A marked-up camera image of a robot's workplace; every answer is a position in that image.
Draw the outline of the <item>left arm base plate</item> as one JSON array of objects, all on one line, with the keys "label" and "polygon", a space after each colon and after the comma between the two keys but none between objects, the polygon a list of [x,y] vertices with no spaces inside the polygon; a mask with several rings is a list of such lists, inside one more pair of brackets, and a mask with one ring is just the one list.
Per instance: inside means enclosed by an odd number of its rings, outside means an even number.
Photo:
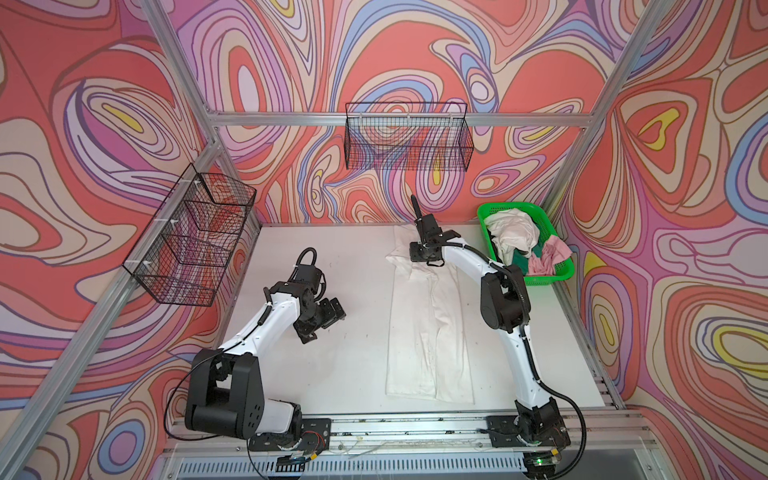
[{"label": "left arm base plate", "polygon": [[259,433],[247,441],[253,452],[321,453],[328,449],[332,420],[326,417],[303,418],[284,433]]}]

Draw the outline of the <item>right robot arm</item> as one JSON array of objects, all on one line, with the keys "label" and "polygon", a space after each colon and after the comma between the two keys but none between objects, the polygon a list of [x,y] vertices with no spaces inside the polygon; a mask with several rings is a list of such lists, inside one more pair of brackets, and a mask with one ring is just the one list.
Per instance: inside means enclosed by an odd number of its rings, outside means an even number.
[{"label": "right robot arm", "polygon": [[[476,281],[481,318],[500,335],[515,381],[515,413],[488,416],[480,432],[489,437],[494,448],[525,447],[527,478],[565,477],[583,459],[586,419],[572,398],[547,385],[539,374],[530,335],[531,301],[521,269],[491,259],[456,231],[442,229],[432,214],[422,212],[416,196],[410,200],[419,236],[409,245],[410,260],[434,267],[449,264]],[[571,438],[559,409],[560,400],[575,412],[580,433],[578,450],[565,466],[560,462]]]}]

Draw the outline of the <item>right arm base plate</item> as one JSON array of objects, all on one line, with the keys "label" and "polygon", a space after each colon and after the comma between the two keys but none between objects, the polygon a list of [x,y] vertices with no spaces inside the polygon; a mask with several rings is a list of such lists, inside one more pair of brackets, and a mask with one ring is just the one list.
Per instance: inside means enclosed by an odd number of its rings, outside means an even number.
[{"label": "right arm base plate", "polygon": [[537,420],[526,415],[488,416],[485,431],[494,448],[542,447],[564,449],[571,439],[561,417]]}]

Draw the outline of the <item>white t shirt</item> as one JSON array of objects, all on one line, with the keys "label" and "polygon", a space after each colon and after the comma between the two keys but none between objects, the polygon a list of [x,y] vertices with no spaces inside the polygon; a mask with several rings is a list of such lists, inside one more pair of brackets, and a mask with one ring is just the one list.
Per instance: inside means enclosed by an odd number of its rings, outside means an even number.
[{"label": "white t shirt", "polygon": [[415,263],[413,226],[395,226],[385,392],[454,404],[474,402],[457,269]]}]

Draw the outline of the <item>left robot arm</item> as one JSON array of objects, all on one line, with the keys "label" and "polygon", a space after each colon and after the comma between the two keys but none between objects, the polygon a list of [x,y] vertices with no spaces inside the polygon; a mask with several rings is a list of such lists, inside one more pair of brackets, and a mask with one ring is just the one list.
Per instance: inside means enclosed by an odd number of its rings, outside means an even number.
[{"label": "left robot arm", "polygon": [[184,416],[188,430],[248,441],[301,439],[301,407],[267,397],[260,360],[284,333],[292,330],[307,344],[346,317],[340,301],[325,296],[327,280],[316,262],[317,250],[305,248],[288,279],[263,289],[264,305],[239,332],[196,355]]}]

